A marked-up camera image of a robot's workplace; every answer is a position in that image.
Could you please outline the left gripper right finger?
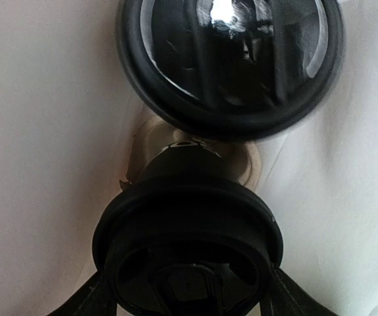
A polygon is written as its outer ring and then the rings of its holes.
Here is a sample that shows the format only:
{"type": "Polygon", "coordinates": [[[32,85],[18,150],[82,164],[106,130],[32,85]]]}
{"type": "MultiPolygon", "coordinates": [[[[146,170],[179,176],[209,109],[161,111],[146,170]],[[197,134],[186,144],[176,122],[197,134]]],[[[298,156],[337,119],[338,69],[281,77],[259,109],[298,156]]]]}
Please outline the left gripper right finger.
{"type": "Polygon", "coordinates": [[[295,283],[282,269],[271,266],[271,278],[259,302],[264,316],[334,316],[295,283]]]}

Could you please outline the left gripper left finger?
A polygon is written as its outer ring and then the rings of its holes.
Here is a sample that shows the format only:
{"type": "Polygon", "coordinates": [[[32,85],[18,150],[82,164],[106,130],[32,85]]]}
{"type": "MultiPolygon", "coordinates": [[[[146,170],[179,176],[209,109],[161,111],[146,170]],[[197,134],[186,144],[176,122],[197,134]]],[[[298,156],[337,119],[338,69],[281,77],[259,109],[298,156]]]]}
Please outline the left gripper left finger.
{"type": "Polygon", "coordinates": [[[115,316],[117,303],[104,274],[91,276],[63,305],[47,316],[115,316]]]}

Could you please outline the black cup lid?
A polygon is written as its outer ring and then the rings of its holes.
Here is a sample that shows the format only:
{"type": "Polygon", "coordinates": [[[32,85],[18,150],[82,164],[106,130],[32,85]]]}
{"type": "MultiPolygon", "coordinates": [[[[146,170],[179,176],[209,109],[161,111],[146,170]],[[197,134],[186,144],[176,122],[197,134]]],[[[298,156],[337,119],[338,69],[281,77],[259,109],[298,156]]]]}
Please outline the black cup lid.
{"type": "Polygon", "coordinates": [[[337,1],[120,1],[115,37],[142,101],[212,140],[298,123],[329,94],[344,54],[337,1]]]}
{"type": "Polygon", "coordinates": [[[245,315],[281,264],[283,239],[268,206],[242,185],[168,176],[107,206],[92,253],[133,315],[245,315]]]}

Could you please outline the brown cardboard cup carrier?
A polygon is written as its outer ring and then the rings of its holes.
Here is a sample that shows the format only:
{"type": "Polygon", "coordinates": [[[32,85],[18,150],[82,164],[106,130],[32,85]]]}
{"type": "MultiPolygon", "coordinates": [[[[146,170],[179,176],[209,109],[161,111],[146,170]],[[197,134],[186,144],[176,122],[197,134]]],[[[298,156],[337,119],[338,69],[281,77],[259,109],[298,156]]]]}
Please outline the brown cardboard cup carrier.
{"type": "Polygon", "coordinates": [[[126,182],[133,184],[143,170],[166,146],[181,142],[197,142],[223,158],[225,166],[237,181],[254,191],[261,176],[261,159],[254,142],[220,142],[185,133],[158,116],[147,119],[134,133],[132,150],[126,172],[126,182]]]}

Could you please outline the brown paper bag white handles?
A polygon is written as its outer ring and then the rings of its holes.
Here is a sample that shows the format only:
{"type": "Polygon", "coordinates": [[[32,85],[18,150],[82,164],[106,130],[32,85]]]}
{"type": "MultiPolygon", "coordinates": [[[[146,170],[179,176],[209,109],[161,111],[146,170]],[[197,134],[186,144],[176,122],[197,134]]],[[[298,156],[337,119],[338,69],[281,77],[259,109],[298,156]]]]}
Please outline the brown paper bag white handles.
{"type": "MultiPolygon", "coordinates": [[[[339,315],[378,315],[378,1],[341,1],[322,106],[258,143],[282,268],[339,315]]],[[[116,1],[0,1],[0,315],[46,315],[94,272],[91,241],[150,116],[115,48],[116,1]]]]}

